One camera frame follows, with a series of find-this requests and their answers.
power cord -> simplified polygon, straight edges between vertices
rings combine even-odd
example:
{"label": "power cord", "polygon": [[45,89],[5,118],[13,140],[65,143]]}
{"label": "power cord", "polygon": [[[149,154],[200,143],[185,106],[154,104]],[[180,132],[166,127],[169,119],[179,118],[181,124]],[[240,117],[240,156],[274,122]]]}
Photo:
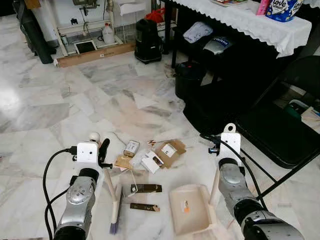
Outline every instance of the power cord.
{"label": "power cord", "polygon": [[103,17],[102,17],[102,20],[105,20],[106,1],[107,1],[107,0],[104,0],[104,4],[103,4]]}
{"label": "power cord", "polygon": [[49,240],[53,240],[53,234],[51,232],[51,228],[50,228],[50,225],[49,225],[49,221],[48,221],[48,210],[49,208],[52,207],[52,203],[57,200],[58,198],[60,198],[62,195],[64,195],[67,191],[68,191],[69,188],[67,188],[66,190],[64,190],[63,192],[59,193],[57,196],[55,196],[51,201],[50,203],[45,207],[45,211],[44,211],[44,221],[45,221],[45,226],[46,226],[46,229],[48,231],[48,234],[49,234]]}
{"label": "power cord", "polygon": [[230,149],[240,160],[241,162],[243,163],[243,165],[246,167],[246,169],[248,170],[251,178],[252,178],[252,181],[253,181],[253,184],[254,184],[254,187],[256,189],[256,192],[258,194],[258,197],[261,201],[261,205],[262,207],[268,211],[268,208],[266,206],[266,203],[261,195],[261,191],[260,191],[260,188],[258,186],[258,183],[257,183],[257,180],[256,180],[256,177],[254,175],[254,173],[252,172],[251,168],[249,167],[249,165],[244,161],[244,159],[240,156],[239,153],[237,153],[236,150],[234,150],[229,144],[227,144],[225,141],[222,141],[221,140],[221,137],[219,136],[206,136],[206,135],[203,135],[203,134],[200,134],[200,137],[204,138],[204,139],[207,139],[209,141],[212,141],[214,144],[217,144],[217,143],[220,143],[220,144],[223,144],[225,145],[228,149]]}
{"label": "power cord", "polygon": [[104,36],[102,36],[102,35],[101,35],[101,36],[98,36],[97,39],[98,39],[99,41],[104,41]]}
{"label": "power cord", "polygon": [[88,21],[85,20],[85,17],[81,11],[81,8],[79,8],[80,10],[80,13],[81,13],[81,16],[82,16],[82,20],[83,20],[83,33],[85,34],[86,32],[88,33],[89,37],[92,39],[91,35],[90,35],[90,32],[89,32],[89,28],[88,28]]}
{"label": "power cord", "polygon": [[[72,146],[70,148],[66,148],[66,149],[62,149],[60,151],[57,151],[56,153],[54,153],[49,161],[47,162],[46,166],[45,166],[45,169],[44,169],[44,173],[43,173],[43,179],[42,179],[42,187],[43,187],[43,192],[44,192],[44,197],[45,197],[45,200],[46,200],[46,204],[47,204],[47,207],[48,207],[48,210],[50,212],[50,215],[51,215],[51,218],[52,218],[52,225],[53,225],[53,231],[55,232],[56,229],[57,229],[57,222],[56,222],[56,218],[55,218],[55,214],[54,214],[54,211],[52,209],[52,206],[50,204],[50,199],[49,199],[49,195],[48,195],[48,191],[47,191],[47,185],[46,185],[46,179],[47,179],[47,173],[48,173],[48,169],[49,169],[49,166],[52,162],[52,160],[59,154],[61,153],[70,153],[72,155],[76,155],[77,154],[77,147],[76,146]],[[51,234],[51,237],[52,237],[52,232],[51,232],[51,229],[50,229],[50,226],[49,226],[49,223],[47,224],[46,222],[46,227],[47,227],[47,230],[48,230],[48,233],[49,233],[49,236]]]}

red bag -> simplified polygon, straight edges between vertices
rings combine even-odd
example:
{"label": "red bag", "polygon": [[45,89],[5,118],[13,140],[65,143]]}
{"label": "red bag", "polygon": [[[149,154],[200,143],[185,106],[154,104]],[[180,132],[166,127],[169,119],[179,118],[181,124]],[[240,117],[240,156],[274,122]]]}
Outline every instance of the red bag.
{"label": "red bag", "polygon": [[160,8],[158,10],[153,10],[151,13],[145,16],[145,19],[152,20],[156,23],[164,22],[164,18],[162,17],[165,14],[165,8]]}

vacuum cleaner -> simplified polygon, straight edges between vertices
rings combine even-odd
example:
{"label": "vacuum cleaner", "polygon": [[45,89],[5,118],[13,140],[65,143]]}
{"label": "vacuum cleaner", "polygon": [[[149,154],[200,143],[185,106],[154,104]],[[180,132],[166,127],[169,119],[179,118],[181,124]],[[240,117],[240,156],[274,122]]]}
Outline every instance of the vacuum cleaner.
{"label": "vacuum cleaner", "polygon": [[155,21],[141,19],[136,23],[134,56],[138,60],[144,64],[161,61],[161,42]]}

beige plastic tray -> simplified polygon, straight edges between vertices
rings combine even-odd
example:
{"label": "beige plastic tray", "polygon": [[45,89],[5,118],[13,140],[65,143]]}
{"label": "beige plastic tray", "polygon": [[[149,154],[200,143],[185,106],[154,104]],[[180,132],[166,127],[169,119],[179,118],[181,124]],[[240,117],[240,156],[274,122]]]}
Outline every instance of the beige plastic tray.
{"label": "beige plastic tray", "polygon": [[[188,212],[184,211],[185,201]],[[203,185],[184,185],[171,191],[170,206],[177,236],[206,230],[215,223],[216,216],[208,201],[209,193]]]}

label on box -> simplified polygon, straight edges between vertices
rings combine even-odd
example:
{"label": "label on box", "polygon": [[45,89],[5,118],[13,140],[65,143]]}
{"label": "label on box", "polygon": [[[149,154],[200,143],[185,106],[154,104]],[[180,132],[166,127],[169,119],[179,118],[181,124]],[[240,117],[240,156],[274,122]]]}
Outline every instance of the label on box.
{"label": "label on box", "polygon": [[175,149],[171,144],[167,143],[166,145],[163,146],[161,151],[164,152],[165,155],[167,155],[169,158],[171,158],[173,154],[175,154],[177,149]]}
{"label": "label on box", "polygon": [[139,147],[139,143],[137,141],[130,140],[127,146],[125,147],[126,151],[134,153]]}

